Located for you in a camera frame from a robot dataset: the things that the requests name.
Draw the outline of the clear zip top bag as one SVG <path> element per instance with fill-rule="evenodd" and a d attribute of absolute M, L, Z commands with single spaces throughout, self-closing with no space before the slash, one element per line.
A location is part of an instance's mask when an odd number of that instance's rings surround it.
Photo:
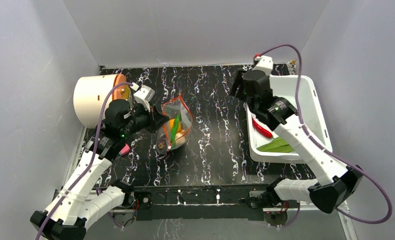
<path fill-rule="evenodd" d="M 155 150 L 159 155 L 182 147 L 190 136 L 194 120 L 181 94 L 164 103 L 162 113 L 168 117 L 168 122 L 156 134 Z"/>

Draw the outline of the green chili pepper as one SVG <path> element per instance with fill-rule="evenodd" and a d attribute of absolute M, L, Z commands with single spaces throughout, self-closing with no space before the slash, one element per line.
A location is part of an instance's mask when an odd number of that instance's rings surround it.
<path fill-rule="evenodd" d="M 181 115 L 177 114 L 174 119 L 175 119 L 174 126 L 171 129 L 171 131 L 170 131 L 170 143 L 171 143 L 172 147 L 173 147 L 173 143 L 175 141 L 175 135 L 178 133 L 178 129 L 179 129 L 179 126 L 180 126 Z"/>

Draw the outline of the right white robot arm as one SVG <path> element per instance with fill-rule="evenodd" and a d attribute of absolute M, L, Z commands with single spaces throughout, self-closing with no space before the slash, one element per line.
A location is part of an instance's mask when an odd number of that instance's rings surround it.
<path fill-rule="evenodd" d="M 270 77 L 262 70 L 240 69 L 229 94 L 245 101 L 256 118 L 285 140 L 315 175 L 312 180 L 276 179 L 266 188 L 271 206 L 280 207 L 290 200 L 304 201 L 330 214 L 356 191 L 363 178 L 362 169 L 329 155 L 300 122 L 296 107 L 273 94 Z"/>

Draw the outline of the red chili pepper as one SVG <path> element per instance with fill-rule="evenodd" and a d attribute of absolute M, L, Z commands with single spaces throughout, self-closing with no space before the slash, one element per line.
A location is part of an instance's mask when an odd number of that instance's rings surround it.
<path fill-rule="evenodd" d="M 273 138 L 273 134 L 272 134 L 269 130 L 265 129 L 262 125 L 260 125 L 260 124 L 256 121 L 256 118 L 255 118 L 255 117 L 252 117 L 252 118 L 251 118 L 251 121 L 252 121 L 252 126 L 253 126 L 253 128 L 254 128 L 259 134 L 261 134 L 262 136 L 264 136 L 264 137 L 267 138 L 267 139 L 272 139 L 272 138 Z"/>

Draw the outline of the orange fruit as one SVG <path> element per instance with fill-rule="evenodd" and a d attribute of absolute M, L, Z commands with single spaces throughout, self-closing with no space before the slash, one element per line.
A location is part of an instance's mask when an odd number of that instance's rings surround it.
<path fill-rule="evenodd" d="M 174 123 L 175 123 L 175 118 L 172 118 L 169 120 L 168 124 L 169 124 L 169 131 L 171 131 L 171 129 L 174 127 Z"/>

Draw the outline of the garlic bulb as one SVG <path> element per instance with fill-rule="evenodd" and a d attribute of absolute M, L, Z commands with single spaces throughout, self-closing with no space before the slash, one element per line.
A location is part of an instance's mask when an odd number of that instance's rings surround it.
<path fill-rule="evenodd" d="M 175 137 L 174 137 L 174 143 L 173 143 L 173 147 L 177 148 L 180 147 L 181 145 L 183 145 L 186 142 L 186 132 L 185 131 L 180 131 L 178 132 Z"/>

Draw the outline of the dark red apple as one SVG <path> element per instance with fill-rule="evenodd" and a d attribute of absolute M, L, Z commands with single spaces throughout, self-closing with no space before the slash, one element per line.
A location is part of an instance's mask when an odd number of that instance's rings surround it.
<path fill-rule="evenodd" d="M 164 139 L 161 138 L 156 144 L 156 147 L 159 151 L 166 151 L 168 149 L 168 145 L 169 144 L 167 140 L 165 138 Z"/>

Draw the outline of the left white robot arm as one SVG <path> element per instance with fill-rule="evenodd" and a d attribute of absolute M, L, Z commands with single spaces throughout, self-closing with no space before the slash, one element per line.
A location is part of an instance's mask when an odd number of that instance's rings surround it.
<path fill-rule="evenodd" d="M 90 226 L 112 209 L 135 207 L 134 187 L 121 180 L 98 192 L 92 200 L 87 198 L 114 160 L 130 150 L 130 135 L 143 129 L 155 133 L 168 121 L 169 117 L 149 102 L 133 107 L 125 99 L 100 104 L 94 134 L 74 172 L 52 202 L 30 217 L 37 230 L 36 239 L 82 240 Z"/>

